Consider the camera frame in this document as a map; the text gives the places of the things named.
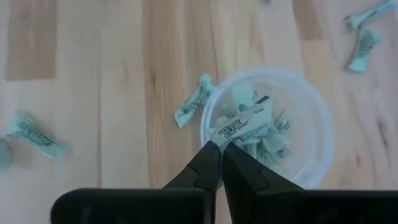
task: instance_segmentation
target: dollar bill piece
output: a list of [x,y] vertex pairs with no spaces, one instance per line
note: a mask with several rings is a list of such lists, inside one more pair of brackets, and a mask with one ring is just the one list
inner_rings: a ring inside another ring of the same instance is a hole
[[275,119],[275,127],[280,133],[286,132],[292,125],[293,121],[290,116],[282,111],[277,119]]
[[243,112],[254,105],[256,92],[250,84],[241,84],[232,87],[233,105],[236,111]]
[[54,159],[64,157],[69,151],[68,145],[45,135],[24,113],[17,114],[14,122],[9,126],[7,135],[27,141],[34,145],[38,151]]
[[286,147],[283,147],[282,149],[277,151],[276,154],[281,158],[286,158],[291,154],[291,152]]
[[279,150],[283,149],[287,144],[290,143],[278,130],[271,125],[268,129],[268,135],[261,138],[262,144],[271,154],[275,154]]
[[180,105],[180,108],[174,114],[174,119],[179,128],[184,127],[197,109],[206,104],[213,89],[211,77],[209,74],[203,74],[200,78],[200,86],[187,101]]
[[223,103],[222,109],[225,113],[225,116],[229,119],[235,117],[236,114],[238,113],[236,108],[234,106],[230,106],[228,103]]
[[276,172],[279,175],[283,175],[286,172],[286,169],[284,166],[281,165],[280,159],[277,158],[277,155],[272,155],[270,152],[266,151],[263,147],[262,144],[259,144],[259,149],[258,150],[258,155],[257,155],[257,160]]
[[368,29],[359,31],[356,47],[351,56],[351,63],[347,66],[352,72],[365,72],[368,68],[369,56],[375,46],[380,43],[382,34]]
[[227,118],[225,116],[220,116],[219,118],[217,118],[216,123],[217,123],[217,126],[221,126],[227,121],[229,121],[229,118]]
[[248,153],[250,156],[257,159],[257,145],[261,144],[261,139],[254,138],[247,141],[242,141],[239,138],[236,138],[233,140],[233,143]]
[[268,96],[261,98],[247,111],[238,113],[224,125],[210,135],[210,139],[223,150],[233,139],[248,140],[272,124],[272,99]]

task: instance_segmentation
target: paper piece in bowl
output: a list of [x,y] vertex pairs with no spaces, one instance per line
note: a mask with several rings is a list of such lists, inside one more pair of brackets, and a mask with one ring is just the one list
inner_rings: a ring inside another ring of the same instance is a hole
[[180,105],[180,108],[174,114],[174,119],[179,128],[184,127],[192,119],[197,109],[206,104],[213,88],[209,74],[203,74],[200,78],[200,86],[187,101]]
[[229,118],[227,118],[226,116],[220,116],[219,118],[217,118],[216,122],[217,122],[217,126],[221,126],[223,125],[225,122],[229,121]]
[[283,135],[281,135],[274,125],[270,126],[267,135],[261,138],[262,145],[271,154],[275,154],[282,150],[287,144],[290,143]]
[[210,139],[223,150],[233,139],[246,141],[267,130],[272,124],[272,99],[265,96],[247,111],[238,113],[234,118],[217,128],[216,133],[209,133]]
[[8,128],[7,135],[25,140],[38,151],[53,159],[63,158],[70,150],[67,144],[45,135],[32,119],[24,113],[17,114]]
[[281,150],[277,151],[276,154],[280,158],[286,158],[287,156],[290,155],[290,151],[286,147],[283,147]]
[[291,127],[292,123],[292,118],[290,118],[285,111],[282,111],[279,117],[274,121],[276,129],[282,134],[284,134]]
[[257,159],[257,146],[261,143],[260,138],[253,138],[247,141],[242,141],[237,138],[233,140],[233,143],[243,149],[243,151],[248,153],[250,156]]
[[236,111],[243,112],[254,105],[256,92],[252,85],[236,85],[231,89],[233,105]]
[[227,118],[233,118],[238,113],[238,110],[234,106],[230,106],[228,103],[223,103],[222,109]]

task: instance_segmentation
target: paper money scraps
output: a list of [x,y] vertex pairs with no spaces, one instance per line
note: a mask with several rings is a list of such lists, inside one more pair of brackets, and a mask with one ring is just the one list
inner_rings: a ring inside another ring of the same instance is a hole
[[259,98],[251,85],[235,86],[231,94],[233,105],[223,105],[225,115],[216,120],[216,127],[208,130],[210,139],[221,152],[233,142],[265,166],[280,169],[280,160],[290,155],[290,141],[285,134],[292,119],[284,111],[274,119],[273,99]]
[[10,150],[6,145],[6,142],[3,139],[0,139],[0,168],[10,166],[11,162],[12,156]]
[[63,158],[70,150],[68,145],[45,135],[24,113],[17,114],[15,120],[9,125],[7,135],[25,140],[38,151],[53,159]]
[[174,114],[174,119],[179,128],[184,127],[191,120],[197,109],[206,104],[213,88],[214,86],[211,83],[209,74],[203,74],[200,78],[198,89],[187,101],[181,104],[180,108]]
[[368,60],[372,49],[380,40],[381,34],[361,29],[348,69],[357,73],[364,72],[368,68]]
[[374,46],[380,42],[382,35],[377,32],[371,32],[370,30],[365,29],[364,26],[396,7],[397,0],[387,0],[368,10],[352,16],[347,16],[343,19],[345,23],[356,29],[358,32],[356,47],[350,59],[351,61],[347,66],[348,70],[355,73],[366,71],[368,68],[369,55]]

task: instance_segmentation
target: wood grain surface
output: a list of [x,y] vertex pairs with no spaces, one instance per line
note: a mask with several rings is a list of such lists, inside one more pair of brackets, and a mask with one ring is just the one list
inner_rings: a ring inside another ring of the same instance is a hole
[[[398,12],[362,75],[344,67],[356,32],[342,19],[381,0],[0,0],[0,136],[28,111],[72,153],[54,161],[6,138],[0,224],[49,222],[81,187],[161,188],[200,149],[201,110],[174,111],[209,73],[272,65],[302,74],[328,103],[333,165],[319,188],[398,188]],[[217,223],[231,223],[225,192]]]

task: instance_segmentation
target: shredded dollar bill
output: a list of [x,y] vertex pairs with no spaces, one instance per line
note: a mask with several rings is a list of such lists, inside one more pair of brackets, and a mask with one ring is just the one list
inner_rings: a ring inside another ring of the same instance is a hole
[[395,9],[396,7],[396,0],[387,0],[370,9],[352,16],[347,16],[344,18],[344,21],[354,29],[362,28],[365,24],[374,21],[378,17],[384,15],[387,11]]
[[265,96],[244,113],[238,113],[234,118],[217,128],[210,139],[223,150],[233,139],[246,141],[251,136],[267,129],[272,122],[272,100]]
[[292,119],[285,112],[272,118],[272,99],[259,100],[251,85],[237,85],[231,90],[233,104],[224,103],[224,116],[216,120],[216,127],[208,130],[210,139],[219,145],[221,152],[230,143],[240,147],[262,164],[279,172],[284,168],[280,160],[290,155],[285,134]]
[[174,114],[174,119],[179,128],[184,127],[191,120],[197,109],[206,104],[213,88],[209,74],[203,74],[200,78],[198,89],[187,101],[180,105],[180,108]]
[[372,49],[380,42],[382,35],[367,29],[361,29],[348,69],[361,73],[368,68],[368,59]]
[[18,113],[8,129],[8,136],[21,138],[35,146],[41,153],[54,159],[63,158],[69,146],[56,141],[41,132],[30,117]]
[[0,168],[10,166],[11,162],[12,156],[10,150],[6,145],[6,142],[3,139],[0,139]]

